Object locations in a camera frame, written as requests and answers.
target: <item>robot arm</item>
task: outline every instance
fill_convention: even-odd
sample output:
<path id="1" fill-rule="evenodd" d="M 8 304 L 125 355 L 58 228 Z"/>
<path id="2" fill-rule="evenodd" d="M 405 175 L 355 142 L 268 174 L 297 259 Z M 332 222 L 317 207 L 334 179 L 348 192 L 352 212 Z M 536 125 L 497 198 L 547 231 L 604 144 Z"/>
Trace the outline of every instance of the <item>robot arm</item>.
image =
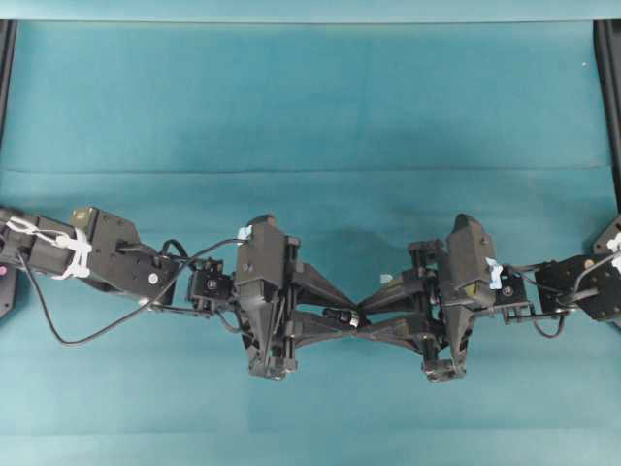
<path id="1" fill-rule="evenodd" d="M 505 324 L 559 321 L 582 309 L 597 321 L 621 317 L 621 222 L 596 241 L 592 254 L 561 262 L 514 267 L 497 261 L 494 241 L 474 218 L 459 215 L 446 242 L 411 243 L 412 267 L 355 304 L 300 257 L 301 241 L 278 229 L 272 216 L 251 220 L 238 239 L 223 240 L 188 256 L 169 240 L 158 251 L 141 243 L 134 224 L 89 207 L 73 211 L 68 224 L 0 208 L 0 302 L 13 305 L 16 269 L 26 272 L 40 294 L 49 326 L 65 344 L 97 338 L 145 309 L 218 316 L 240 333 L 253 376 L 280 380 L 297 370 L 296 349 L 325 340 L 355 337 L 384 342 L 422 356 L 431 382 L 464 377 L 476 320 L 502 314 Z M 235 272 L 204 255 L 224 244 L 239 245 Z M 175 245 L 180 255 L 168 252 Z M 191 308 L 171 306 L 183 269 L 190 269 L 185 299 Z M 63 340 L 51 322 L 32 272 L 76 278 L 95 289 L 125 296 L 141 306 L 94 334 Z M 535 279 L 528 277 L 534 272 Z M 525 282 L 539 288 L 539 309 Z M 318 306 L 321 315 L 298 310 Z M 233 327 L 223 313 L 235 315 Z M 375 316 L 400 313 L 384 321 Z M 447 357 L 442 358 L 443 350 Z"/>

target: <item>teal cloth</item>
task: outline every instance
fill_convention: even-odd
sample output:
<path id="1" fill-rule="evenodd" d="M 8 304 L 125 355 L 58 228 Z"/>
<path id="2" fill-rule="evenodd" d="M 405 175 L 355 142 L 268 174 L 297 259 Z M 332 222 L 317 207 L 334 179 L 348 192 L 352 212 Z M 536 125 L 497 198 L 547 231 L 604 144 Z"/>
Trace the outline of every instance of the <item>teal cloth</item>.
<path id="1" fill-rule="evenodd" d="M 160 22 L 404 23 L 621 17 L 617 0 L 3 0 L 0 17 Z"/>
<path id="2" fill-rule="evenodd" d="M 95 205 L 148 244 L 190 250 L 272 212 L 354 300 L 460 212 L 503 261 L 573 255 L 616 213 L 591 32 L 24 22 L 0 198 L 58 218 Z M 217 256 L 231 270 L 234 248 Z M 135 304 L 41 284 L 71 337 Z M 147 314 L 62 348 L 19 290 L 0 322 L 0 464 L 612 465 L 621 453 L 621 340 L 582 314 L 553 342 L 478 321 L 454 383 L 356 340 L 300 349 L 300 371 L 275 383 L 247 374 L 216 320 Z"/>

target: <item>black plastic frame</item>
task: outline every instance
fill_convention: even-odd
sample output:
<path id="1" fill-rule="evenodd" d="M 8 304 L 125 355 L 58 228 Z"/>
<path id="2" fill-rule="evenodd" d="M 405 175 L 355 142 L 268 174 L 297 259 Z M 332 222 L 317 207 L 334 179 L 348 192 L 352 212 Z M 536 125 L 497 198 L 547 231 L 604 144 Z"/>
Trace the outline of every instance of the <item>black plastic frame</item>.
<path id="1" fill-rule="evenodd" d="M 593 40 L 612 151 L 614 192 L 621 212 L 621 19 L 595 21 Z M 621 323 L 614 325 L 621 331 Z"/>
<path id="2" fill-rule="evenodd" d="M 0 20 L 0 145 L 4 133 L 9 83 L 16 44 L 17 21 Z"/>

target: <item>white zip tie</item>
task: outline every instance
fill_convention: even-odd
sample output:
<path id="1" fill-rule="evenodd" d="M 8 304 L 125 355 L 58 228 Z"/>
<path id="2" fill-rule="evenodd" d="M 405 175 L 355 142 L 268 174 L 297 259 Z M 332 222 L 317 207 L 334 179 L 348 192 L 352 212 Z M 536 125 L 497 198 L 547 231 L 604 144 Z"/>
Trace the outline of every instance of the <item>white zip tie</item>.
<path id="1" fill-rule="evenodd" d="M 86 234 L 79 228 L 74 228 L 76 231 L 76 238 L 73 239 L 64 231 L 42 230 L 37 227 L 37 225 L 24 218 L 19 218 L 18 216 L 12 216 L 9 218 L 7 226 L 16 233 L 36 236 L 37 238 L 50 243 L 52 246 L 62 250 L 72 250 L 74 252 L 74 257 L 67 269 L 65 269 L 65 272 L 62 275 L 53 276 L 53 279 L 65 280 L 71 277 L 85 279 L 90 275 L 90 269 L 88 268 L 88 255 L 93 251 L 93 246 L 86 240 Z M 55 234 L 56 238 L 50 238 L 45 233 Z"/>
<path id="2" fill-rule="evenodd" d="M 489 273 L 492 276 L 492 282 L 489 284 L 489 289 L 502 289 L 503 281 L 501 280 L 501 274 L 503 273 L 503 266 L 500 265 L 496 259 L 490 259 L 485 257 L 487 265 L 489 265 Z"/>
<path id="3" fill-rule="evenodd" d="M 612 252 L 618 252 L 621 249 L 621 233 L 617 233 L 617 236 L 609 240 L 605 245 Z M 616 257 L 612 259 L 610 265 L 612 265 L 612 267 L 614 267 L 619 273 L 621 273 L 621 257 Z"/>

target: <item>black cable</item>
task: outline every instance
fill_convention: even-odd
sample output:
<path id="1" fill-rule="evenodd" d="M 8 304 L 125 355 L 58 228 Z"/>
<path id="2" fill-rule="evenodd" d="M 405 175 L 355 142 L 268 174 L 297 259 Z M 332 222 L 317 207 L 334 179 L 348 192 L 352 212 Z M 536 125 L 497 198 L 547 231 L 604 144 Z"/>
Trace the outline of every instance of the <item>black cable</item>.
<path id="1" fill-rule="evenodd" d="M 557 288 L 553 288 L 552 286 L 547 286 L 545 284 L 537 283 L 536 281 L 531 279 L 528 275 L 526 275 L 526 272 L 533 272 L 536 269 L 523 270 L 525 268 L 523 268 L 523 267 L 514 267 L 514 266 L 512 266 L 510 264 L 505 264 L 504 267 L 509 269 L 509 271 L 511 271 L 513 274 L 518 275 L 519 277 L 521 277 L 522 279 L 524 279 L 528 283 L 536 286 L 537 288 L 541 288 L 541 289 L 544 289 L 546 291 L 550 291 L 550 292 L 556 293 L 556 294 L 565 294 L 565 291 L 563 291 L 563 290 L 560 290 L 560 289 L 557 289 Z"/>
<path id="2" fill-rule="evenodd" d="M 91 342 L 91 341 L 95 340 L 96 338 L 99 338 L 99 337 L 105 335 L 106 333 L 110 332 L 114 328 L 118 327 L 121 323 L 129 320 L 132 317 L 137 316 L 139 313 L 141 313 L 142 311 L 147 309 L 153 303 L 157 302 L 159 299 L 162 298 L 162 296 L 164 296 L 166 294 L 166 292 L 170 289 L 170 287 L 173 286 L 173 284 L 177 281 L 177 279 L 179 278 L 179 276 L 180 276 L 181 272 L 183 271 L 183 269 L 185 269 L 185 267 L 187 267 L 192 262 L 196 261 L 202 255 L 207 254 L 208 252 L 211 252 L 213 250 L 216 250 L 217 248 L 220 248 L 221 246 L 224 246 L 224 245 L 229 245 L 229 244 L 237 244 L 237 245 L 239 245 L 239 244 L 243 244 L 243 243 L 246 243 L 246 240 L 228 239 L 228 240 L 218 241 L 217 243 L 215 243 L 214 245 L 212 245 L 212 246 L 210 246 L 208 248 L 205 248 L 203 250 L 199 250 L 198 252 L 196 252 L 191 257 L 188 257 L 187 261 L 185 261 L 183 264 L 181 264 L 181 266 L 178 268 L 176 273 L 171 277 L 170 280 L 168 280 L 168 282 L 164 285 L 164 287 L 159 291 L 159 293 L 157 293 L 157 295 L 154 298 L 148 300 L 145 304 L 143 304 L 141 307 L 139 307 L 135 311 L 132 311 L 131 313 L 128 313 L 128 314 L 126 314 L 125 316 L 123 316 L 121 318 L 118 318 L 117 320 L 115 320 L 114 322 L 110 323 L 109 325 L 101 328 L 100 330 L 98 330 L 98 331 L 88 335 L 87 337 L 80 338 L 78 340 L 65 340 L 64 338 L 62 338 L 60 336 L 60 334 L 56 330 L 56 327 L 54 326 L 54 324 L 53 324 L 53 322 L 51 320 L 51 316 L 49 314 L 49 310 L 48 310 L 48 306 L 46 304 L 46 300 L 45 300 L 45 298 L 43 296 L 43 293 L 42 293 L 41 289 L 39 288 L 39 284 L 37 283 L 37 280 L 34 278 L 34 275 L 32 273 L 32 270 L 30 269 L 30 266 L 28 265 L 28 263 L 23 258 L 23 254 L 21 253 L 20 250 L 17 250 L 16 254 L 17 254 L 17 257 L 19 258 L 19 261 L 21 262 L 21 265 L 24 268 L 24 271 L 26 272 L 26 275 L 28 276 L 28 280 L 32 283 L 32 285 L 35 288 L 35 291 L 37 292 L 37 295 L 39 297 L 39 301 L 41 302 L 41 307 L 43 308 L 43 312 L 44 312 L 44 315 L 46 317 L 46 321 L 48 322 L 49 330 L 51 330 L 51 333 L 53 334 L 54 338 L 61 345 L 65 345 L 65 346 L 68 346 L 68 347 L 75 347 L 75 346 L 79 346 L 79 345 L 83 345 L 85 343 Z"/>
<path id="3" fill-rule="evenodd" d="M 621 256 L 621 251 L 615 252 L 614 254 L 611 254 L 605 257 L 604 259 L 596 262 L 588 269 L 585 269 L 580 275 L 578 275 L 577 279 L 575 279 L 575 283 L 573 284 L 573 292 L 574 293 L 578 292 L 578 289 L 580 288 L 580 283 L 582 282 L 582 279 L 584 279 L 584 277 L 589 275 L 591 272 L 593 272 L 598 267 L 602 267 L 607 262 L 610 262 L 611 260 L 614 260 L 615 258 L 620 257 L 620 256 Z"/>
<path id="4" fill-rule="evenodd" d="M 170 246 L 174 246 L 175 249 L 177 250 L 177 252 L 180 254 L 181 257 L 187 258 L 187 252 L 185 251 L 185 248 L 175 238 L 171 238 L 170 240 L 166 240 L 164 242 L 164 244 L 162 245 L 162 249 L 160 250 L 159 253 L 160 254 L 168 254 L 168 249 L 169 249 Z"/>
<path id="5" fill-rule="evenodd" d="M 151 308 L 155 311 L 171 311 L 173 313 L 192 314 L 192 315 L 198 315 L 198 316 L 210 318 L 208 314 L 201 313 L 194 308 L 182 308 L 179 306 L 169 306 L 169 305 L 164 305 L 164 304 L 153 304 L 151 305 Z"/>
<path id="6" fill-rule="evenodd" d="M 533 320 L 533 325 L 542 337 L 552 340 L 553 338 L 557 338 L 559 335 L 561 335 L 561 333 L 563 333 L 563 329 L 565 328 L 565 316 L 561 316 L 559 318 L 559 327 L 556 329 L 556 333 L 545 333 L 543 330 L 541 330 L 541 327 L 539 327 L 539 324 L 536 320 Z"/>
<path id="7" fill-rule="evenodd" d="M 215 314 L 220 317 L 220 321 L 222 322 L 222 325 L 224 326 L 224 328 L 231 333 L 242 333 L 242 329 L 240 327 L 234 327 L 233 325 L 231 325 L 228 320 L 226 318 L 224 318 L 224 316 L 222 315 L 222 313 L 220 311 L 215 311 Z"/>

